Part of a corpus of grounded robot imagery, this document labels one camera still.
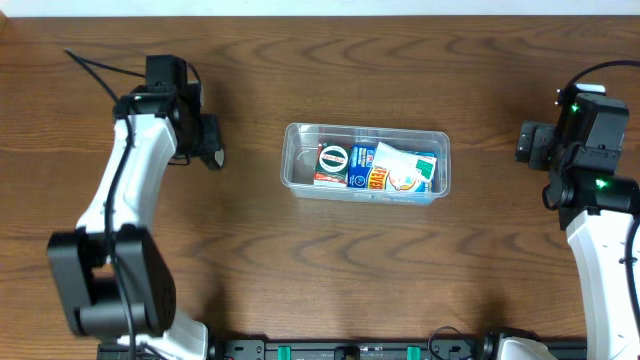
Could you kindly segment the dark syrup bottle white cap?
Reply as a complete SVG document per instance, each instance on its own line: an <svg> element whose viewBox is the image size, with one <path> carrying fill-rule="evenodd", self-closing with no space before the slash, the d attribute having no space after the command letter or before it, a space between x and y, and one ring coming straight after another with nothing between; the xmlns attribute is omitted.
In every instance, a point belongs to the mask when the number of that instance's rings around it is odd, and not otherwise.
<svg viewBox="0 0 640 360"><path fill-rule="evenodd" d="M221 148L210 154L206 159L206 165L210 170L221 170L224 166L225 152Z"/></svg>

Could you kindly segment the white green medicine box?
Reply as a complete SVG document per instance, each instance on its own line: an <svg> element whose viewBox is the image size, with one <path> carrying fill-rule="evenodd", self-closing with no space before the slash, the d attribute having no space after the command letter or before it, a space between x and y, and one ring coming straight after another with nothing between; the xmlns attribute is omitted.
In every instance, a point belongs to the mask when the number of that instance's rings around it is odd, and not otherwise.
<svg viewBox="0 0 640 360"><path fill-rule="evenodd" d="M437 158L415 152L401 151L386 143L377 145L373 165L410 174L421 181L431 181L434 177Z"/></svg>

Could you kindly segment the red Panadol box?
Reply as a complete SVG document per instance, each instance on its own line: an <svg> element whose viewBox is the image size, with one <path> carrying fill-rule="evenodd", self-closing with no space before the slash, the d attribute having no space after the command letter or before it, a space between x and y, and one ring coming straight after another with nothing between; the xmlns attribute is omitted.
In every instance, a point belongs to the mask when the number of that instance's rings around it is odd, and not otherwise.
<svg viewBox="0 0 640 360"><path fill-rule="evenodd" d="M315 185L332 186L332 187L345 187L347 185L348 172L345 176L339 175L324 175L315 172L313 182Z"/></svg>

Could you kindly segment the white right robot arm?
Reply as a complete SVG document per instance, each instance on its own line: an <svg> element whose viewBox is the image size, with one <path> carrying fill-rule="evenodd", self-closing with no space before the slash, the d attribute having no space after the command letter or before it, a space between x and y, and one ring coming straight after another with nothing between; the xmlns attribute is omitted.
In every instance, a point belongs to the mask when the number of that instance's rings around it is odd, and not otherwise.
<svg viewBox="0 0 640 360"><path fill-rule="evenodd" d="M629 110L601 85L572 85L557 103L556 125L522 125L515 159L548 174L542 200L557 212L577 265L587 358L636 359L639 185L616 173Z"/></svg>

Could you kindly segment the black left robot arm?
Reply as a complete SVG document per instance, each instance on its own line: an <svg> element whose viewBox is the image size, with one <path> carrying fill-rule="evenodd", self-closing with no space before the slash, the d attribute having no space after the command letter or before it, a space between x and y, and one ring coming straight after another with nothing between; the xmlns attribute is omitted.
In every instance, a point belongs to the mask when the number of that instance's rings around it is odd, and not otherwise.
<svg viewBox="0 0 640 360"><path fill-rule="evenodd" d="M75 228L51 235L49 266L70 331L101 340L98 358L208 359L209 330L179 310L152 228L168 167L198 159L222 169L218 120L203 113L203 84L186 60L149 55L141 77L111 97L104 174Z"/></svg>

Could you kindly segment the green ointment box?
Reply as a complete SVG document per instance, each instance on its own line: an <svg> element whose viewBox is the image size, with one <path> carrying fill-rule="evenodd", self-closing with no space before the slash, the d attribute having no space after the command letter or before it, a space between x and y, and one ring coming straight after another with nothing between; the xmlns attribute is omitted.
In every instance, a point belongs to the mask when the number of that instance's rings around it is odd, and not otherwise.
<svg viewBox="0 0 640 360"><path fill-rule="evenodd" d="M345 176L348 172L351 151L347 147L333 143L321 143L315 172L324 175Z"/></svg>

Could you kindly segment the blue Kool Fever box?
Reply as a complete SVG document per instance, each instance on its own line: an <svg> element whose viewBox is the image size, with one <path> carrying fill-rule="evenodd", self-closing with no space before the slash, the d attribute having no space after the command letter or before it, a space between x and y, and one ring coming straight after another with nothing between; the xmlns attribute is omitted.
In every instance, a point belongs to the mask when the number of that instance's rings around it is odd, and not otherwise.
<svg viewBox="0 0 640 360"><path fill-rule="evenodd" d="M353 145L351 147L347 178L348 187L414 193L424 193L431 190L433 179L431 181L421 181L402 171L392 170L389 172L384 168L374 166L373 159L376 148L377 146L366 145ZM432 153L408 152L435 156Z"/></svg>

